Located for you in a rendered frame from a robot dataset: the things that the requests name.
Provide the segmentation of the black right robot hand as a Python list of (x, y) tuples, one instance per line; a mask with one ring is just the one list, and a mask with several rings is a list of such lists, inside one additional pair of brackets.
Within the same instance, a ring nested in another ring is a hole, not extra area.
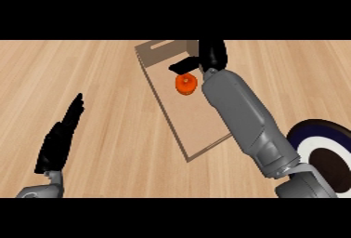
[(169, 69), (178, 74), (187, 74), (195, 69), (203, 68), (204, 72), (210, 68), (217, 71), (226, 68), (228, 54), (223, 40), (201, 40), (200, 55), (181, 60), (169, 66)]

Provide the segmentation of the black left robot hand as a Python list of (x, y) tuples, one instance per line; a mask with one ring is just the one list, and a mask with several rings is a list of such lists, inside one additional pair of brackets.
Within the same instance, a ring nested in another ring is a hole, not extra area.
[(64, 169), (69, 160), (73, 135), (83, 112), (83, 94), (79, 94), (69, 106), (64, 120), (54, 125), (45, 137), (35, 168), (36, 174), (45, 174), (48, 171), (61, 171)]

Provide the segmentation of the orange squash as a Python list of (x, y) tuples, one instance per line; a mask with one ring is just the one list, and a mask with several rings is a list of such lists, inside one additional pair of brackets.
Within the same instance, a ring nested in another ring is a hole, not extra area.
[(176, 77), (176, 89), (181, 94), (191, 95), (198, 87), (198, 78), (191, 74), (182, 74)]

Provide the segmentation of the brown cardboard box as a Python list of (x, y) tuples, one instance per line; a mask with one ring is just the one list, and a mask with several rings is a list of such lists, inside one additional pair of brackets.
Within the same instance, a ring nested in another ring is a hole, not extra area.
[(197, 40), (151, 40), (136, 46), (142, 70), (164, 112), (187, 161), (216, 147), (232, 134), (203, 92), (204, 74), (195, 69), (198, 87), (191, 95), (176, 88), (178, 74), (169, 66), (198, 55)]

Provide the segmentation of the blue white brown plate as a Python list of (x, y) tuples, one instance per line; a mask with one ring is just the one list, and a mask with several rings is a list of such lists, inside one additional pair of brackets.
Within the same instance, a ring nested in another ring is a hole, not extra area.
[(351, 198), (351, 129), (324, 119), (299, 122), (287, 139), (340, 198)]

